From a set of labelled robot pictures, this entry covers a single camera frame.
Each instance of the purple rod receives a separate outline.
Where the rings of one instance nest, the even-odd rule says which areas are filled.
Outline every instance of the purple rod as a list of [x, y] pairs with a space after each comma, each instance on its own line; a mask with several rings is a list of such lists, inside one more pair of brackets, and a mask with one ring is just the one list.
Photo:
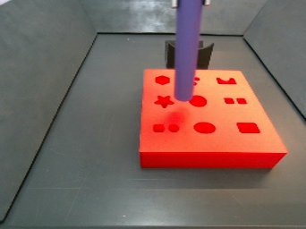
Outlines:
[[194, 95], [202, 5], [203, 0], [179, 0], [176, 9], [175, 98], [180, 101]]

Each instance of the circular hole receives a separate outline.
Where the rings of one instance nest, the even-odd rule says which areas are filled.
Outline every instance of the circular hole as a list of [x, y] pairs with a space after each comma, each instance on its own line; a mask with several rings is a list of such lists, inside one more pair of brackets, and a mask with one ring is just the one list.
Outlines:
[[207, 104], [207, 100], [202, 96], [194, 96], [188, 103], [195, 107], [203, 107]]
[[196, 123], [194, 125], [195, 131], [199, 133], [214, 133], [215, 126], [211, 123]]
[[171, 124], [171, 125], [168, 126], [168, 131], [170, 131], [170, 132], [178, 132], [178, 131], [179, 131], [179, 126], [175, 125], [175, 124]]

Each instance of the gray floor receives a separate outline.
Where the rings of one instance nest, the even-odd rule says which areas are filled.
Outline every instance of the gray floor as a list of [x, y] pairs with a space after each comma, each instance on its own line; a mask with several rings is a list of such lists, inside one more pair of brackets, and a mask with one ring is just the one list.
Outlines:
[[306, 225], [306, 126], [238, 37], [211, 69], [242, 70], [289, 148], [273, 170], [140, 169], [142, 71], [162, 35], [100, 35], [4, 225]]

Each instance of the star-shaped hole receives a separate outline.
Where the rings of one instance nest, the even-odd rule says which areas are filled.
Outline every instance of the star-shaped hole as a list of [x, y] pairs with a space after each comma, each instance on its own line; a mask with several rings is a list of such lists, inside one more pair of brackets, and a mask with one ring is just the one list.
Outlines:
[[172, 105], [175, 102], [170, 100], [170, 96], [160, 97], [158, 96], [158, 100], [154, 102], [156, 105], [162, 105], [163, 108], [167, 108], [168, 105]]

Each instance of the red shape sorter block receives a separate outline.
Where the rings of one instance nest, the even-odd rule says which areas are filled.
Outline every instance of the red shape sorter block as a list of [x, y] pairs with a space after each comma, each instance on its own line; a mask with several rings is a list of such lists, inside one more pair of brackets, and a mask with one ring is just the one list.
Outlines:
[[142, 167], [274, 167], [287, 149], [243, 74], [198, 70], [195, 76], [194, 97], [180, 102], [175, 71], [144, 72]]

